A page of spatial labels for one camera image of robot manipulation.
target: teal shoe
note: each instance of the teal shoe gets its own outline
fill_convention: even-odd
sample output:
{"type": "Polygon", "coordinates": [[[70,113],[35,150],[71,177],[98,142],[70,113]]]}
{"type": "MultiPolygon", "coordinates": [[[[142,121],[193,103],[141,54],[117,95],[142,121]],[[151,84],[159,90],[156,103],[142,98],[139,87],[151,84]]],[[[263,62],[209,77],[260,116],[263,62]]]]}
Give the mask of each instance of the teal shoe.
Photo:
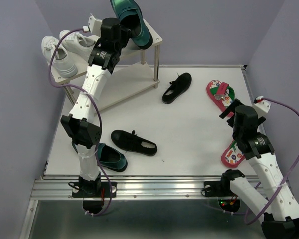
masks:
{"type": "Polygon", "coordinates": [[[99,144],[97,154],[102,167],[116,172],[123,172],[128,166],[128,162],[123,154],[104,143],[99,144]]]}
{"type": "Polygon", "coordinates": [[[140,49],[148,49],[153,37],[146,27],[140,7],[133,0],[110,0],[116,17],[121,25],[131,30],[131,39],[140,49]]]}

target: wire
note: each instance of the wire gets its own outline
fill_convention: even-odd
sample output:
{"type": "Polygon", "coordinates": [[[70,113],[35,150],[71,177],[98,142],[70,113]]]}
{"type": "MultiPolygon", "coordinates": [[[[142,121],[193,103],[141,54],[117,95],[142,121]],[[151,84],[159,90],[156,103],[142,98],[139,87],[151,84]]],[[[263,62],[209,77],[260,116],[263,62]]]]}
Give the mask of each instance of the wire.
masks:
{"type": "MultiPolygon", "coordinates": [[[[284,106],[290,110],[292,110],[293,112],[296,113],[296,115],[299,117],[299,112],[294,109],[293,107],[291,106],[288,106],[286,105],[285,103],[282,103],[282,102],[279,102],[279,101],[276,101],[276,100],[272,100],[270,98],[266,98],[266,97],[263,97],[262,98],[263,100],[267,100],[267,101],[270,101],[270,102],[273,102],[273,103],[276,103],[278,105],[281,105],[281,106],[284,106]]],[[[287,171],[286,175],[283,177],[279,187],[277,188],[277,190],[275,191],[275,193],[273,194],[273,196],[269,199],[269,201],[267,202],[267,204],[264,206],[264,208],[261,209],[261,211],[256,215],[256,217],[254,219],[252,219],[250,222],[247,222],[246,221],[246,217],[245,217],[245,223],[247,225],[250,225],[252,223],[254,223],[255,221],[258,220],[258,218],[267,210],[267,208],[270,206],[270,204],[274,201],[274,199],[276,198],[276,196],[278,195],[278,193],[280,192],[281,188],[282,188],[282,185],[287,181],[287,178],[288,176],[290,175],[290,173],[293,171],[293,169],[295,168],[295,166],[298,164],[299,162],[299,154],[297,156],[297,158],[295,159],[294,163],[291,165],[291,167],[289,168],[289,170],[287,171]]]]}
{"type": "MultiPolygon", "coordinates": [[[[50,64],[49,64],[49,76],[48,76],[48,79],[49,79],[50,84],[51,84],[52,86],[56,87],[56,88],[73,87],[73,88],[79,89],[79,90],[82,91],[82,92],[87,93],[86,95],[87,95],[87,97],[91,100],[91,103],[92,103],[93,107],[95,108],[95,111],[96,111],[96,113],[97,113],[97,115],[98,115],[98,118],[99,118],[99,124],[100,124],[100,128],[101,128],[101,135],[102,135],[102,120],[101,120],[101,114],[100,114],[100,111],[99,111],[99,109],[98,109],[98,107],[97,107],[97,105],[96,105],[96,103],[95,103],[93,97],[92,97],[86,90],[84,90],[84,89],[83,89],[82,87],[80,87],[80,86],[73,85],[73,84],[63,84],[63,85],[58,85],[58,84],[56,84],[55,82],[53,82],[53,80],[52,80],[52,78],[51,78],[51,68],[52,68],[52,63],[53,63],[54,57],[55,57],[55,55],[56,55],[56,52],[57,52],[59,46],[61,45],[61,42],[62,42],[68,35],[72,34],[73,32],[78,32],[78,31],[83,31],[83,28],[78,28],[78,29],[69,31],[68,33],[66,33],[66,34],[60,39],[60,41],[59,41],[58,44],[56,45],[55,50],[54,50],[54,52],[53,52],[53,54],[52,54],[52,57],[51,57],[51,60],[50,60],[50,64]]],[[[98,148],[99,143],[100,143],[100,141],[97,142],[97,144],[96,144],[96,150],[97,150],[97,148],[98,148]]],[[[95,215],[91,215],[89,212],[85,212],[85,213],[87,213],[87,214],[89,214],[89,215],[91,215],[91,216],[100,216],[100,215],[104,214],[104,213],[106,212],[106,210],[109,208],[110,203],[111,203],[111,201],[112,201],[113,192],[112,192],[112,184],[111,184],[111,180],[110,180],[109,176],[106,174],[106,172],[104,171],[103,167],[101,166],[101,163],[100,163],[100,160],[99,160],[99,158],[98,158],[98,156],[97,156],[97,153],[95,154],[95,158],[96,158],[96,161],[97,161],[97,164],[98,164],[99,168],[101,169],[101,171],[102,171],[102,173],[104,174],[105,178],[106,178],[107,181],[109,182],[109,187],[110,187],[110,199],[109,199],[109,202],[108,202],[106,208],[105,208],[102,212],[100,212],[100,213],[98,213],[98,214],[95,214],[95,215]]]]}

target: red flip-flop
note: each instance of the red flip-flop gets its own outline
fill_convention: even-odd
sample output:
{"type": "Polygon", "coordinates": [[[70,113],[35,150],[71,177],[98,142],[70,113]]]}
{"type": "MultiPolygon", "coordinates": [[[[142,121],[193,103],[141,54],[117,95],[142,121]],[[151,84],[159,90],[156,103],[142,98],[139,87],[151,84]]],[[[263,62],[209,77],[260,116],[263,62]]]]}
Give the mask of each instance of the red flip-flop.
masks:
{"type": "MultiPolygon", "coordinates": [[[[208,83],[206,91],[213,102],[224,111],[235,99],[234,89],[227,83],[218,80],[212,80],[208,83]]],[[[230,112],[228,116],[233,116],[234,113],[230,112]]]]}
{"type": "Polygon", "coordinates": [[[220,159],[226,167],[237,168],[238,165],[245,159],[245,156],[237,147],[237,142],[233,140],[220,159]]]}

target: white sneaker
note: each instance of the white sneaker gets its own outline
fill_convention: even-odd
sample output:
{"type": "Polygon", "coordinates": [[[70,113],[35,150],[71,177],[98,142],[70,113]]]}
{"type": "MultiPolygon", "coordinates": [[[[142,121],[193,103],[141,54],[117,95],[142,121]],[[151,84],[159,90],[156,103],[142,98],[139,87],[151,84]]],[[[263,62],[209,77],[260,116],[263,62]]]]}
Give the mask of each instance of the white sneaker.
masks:
{"type": "MultiPolygon", "coordinates": [[[[68,32],[69,31],[67,30],[60,32],[60,39],[68,32]]],[[[89,60],[95,43],[96,41],[90,37],[83,36],[78,32],[73,32],[62,41],[62,45],[65,47],[65,49],[78,54],[86,62],[89,60]]]]}
{"type": "MultiPolygon", "coordinates": [[[[46,36],[42,39],[42,54],[49,62],[51,61],[53,52],[58,42],[59,40],[53,36],[46,36]]],[[[72,77],[78,72],[73,60],[70,58],[67,50],[62,46],[62,44],[59,46],[58,51],[56,52],[52,66],[58,71],[60,76],[64,78],[72,77]]]]}

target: gray wall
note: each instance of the gray wall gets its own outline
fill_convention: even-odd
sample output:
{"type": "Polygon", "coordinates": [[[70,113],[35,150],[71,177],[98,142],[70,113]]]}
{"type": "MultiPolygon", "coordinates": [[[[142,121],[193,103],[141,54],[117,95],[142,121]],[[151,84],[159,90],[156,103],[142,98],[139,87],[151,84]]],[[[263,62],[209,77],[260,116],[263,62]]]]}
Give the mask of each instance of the gray wall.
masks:
{"type": "MultiPolygon", "coordinates": [[[[100,19],[114,16],[109,0],[35,1],[56,37],[86,25],[90,13],[100,19]]],[[[162,64],[247,64],[283,2],[137,0],[164,40],[162,64]]]]}
{"type": "Polygon", "coordinates": [[[34,1],[0,1],[0,239],[19,236],[62,103],[40,49],[49,34],[34,1]]]}
{"type": "MultiPolygon", "coordinates": [[[[264,95],[299,111],[299,0],[286,0],[252,57],[247,73],[255,95],[264,95]]],[[[299,152],[299,119],[288,109],[273,105],[265,129],[276,149],[283,172],[299,152]]],[[[299,202],[299,164],[290,176],[299,202]]]]}

